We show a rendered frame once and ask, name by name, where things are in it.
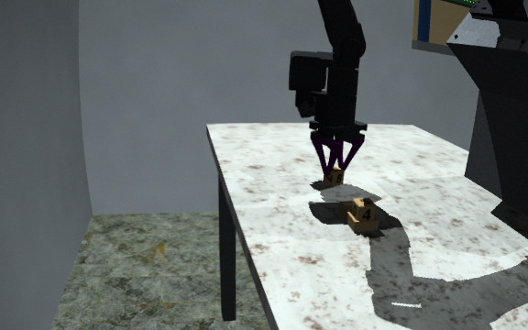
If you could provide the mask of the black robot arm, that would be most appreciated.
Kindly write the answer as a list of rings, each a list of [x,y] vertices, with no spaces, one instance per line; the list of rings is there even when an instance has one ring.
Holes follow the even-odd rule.
[[[366,41],[350,0],[317,1],[329,42],[334,45],[333,52],[294,50],[291,53],[289,90],[296,91],[295,106],[302,118],[314,116],[315,121],[328,124],[330,97],[326,92],[336,95],[338,101],[340,96],[357,95],[358,70],[355,69],[365,53]],[[478,0],[469,13],[477,17],[528,22],[528,0],[488,1]],[[327,90],[322,91],[326,68]]]

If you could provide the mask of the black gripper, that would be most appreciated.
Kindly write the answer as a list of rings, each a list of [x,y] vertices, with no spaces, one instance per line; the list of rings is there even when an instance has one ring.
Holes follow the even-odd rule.
[[[340,96],[336,100],[336,95],[326,93],[330,97],[328,124],[319,121],[310,121],[310,139],[319,157],[323,173],[330,175],[336,159],[338,168],[346,170],[350,161],[356,155],[365,141],[365,135],[359,134],[361,130],[367,131],[368,124],[355,120],[357,97]],[[319,128],[320,127],[320,128]],[[317,130],[317,128],[319,128]],[[331,137],[334,136],[334,137]],[[339,140],[339,141],[338,141]],[[345,162],[343,162],[344,142],[352,144]],[[323,145],[330,149],[329,161],[326,166]],[[343,146],[342,146],[343,145]]]

